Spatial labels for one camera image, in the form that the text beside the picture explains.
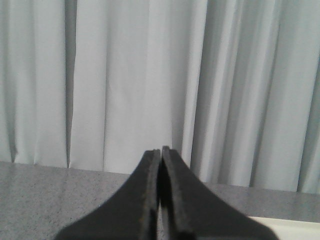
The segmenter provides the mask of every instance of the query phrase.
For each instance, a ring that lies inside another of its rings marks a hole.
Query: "gray countertop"
[[[127,174],[0,162],[0,240],[50,240],[108,199]],[[320,223],[320,196],[213,184],[239,211]],[[163,237],[159,228],[160,239]]]

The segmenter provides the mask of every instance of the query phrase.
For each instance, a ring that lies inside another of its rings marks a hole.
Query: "black rubber object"
[[[176,150],[163,147],[160,201],[169,240],[278,240],[213,194]]]
[[[160,150],[145,151],[123,186],[102,206],[62,229],[55,240],[155,240]]]

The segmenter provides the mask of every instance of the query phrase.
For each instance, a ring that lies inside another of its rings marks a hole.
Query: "curtain pleat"
[[[237,58],[243,1],[209,2],[199,79],[191,168],[217,178]]]
[[[0,1],[0,161],[320,193],[317,0]]]
[[[286,1],[253,186],[296,191],[320,50],[320,2]]]
[[[71,168],[102,170],[107,74],[106,1],[77,1]]]
[[[241,186],[249,186],[257,160],[281,9],[281,1],[246,3],[218,179]]]
[[[0,1],[0,160],[11,162],[13,150],[12,98],[8,95],[8,2]]]
[[[34,5],[36,119],[34,163],[67,167],[66,48],[63,1]]]
[[[8,122],[14,129],[14,162],[33,164],[36,144],[35,16],[32,1],[8,3]]]

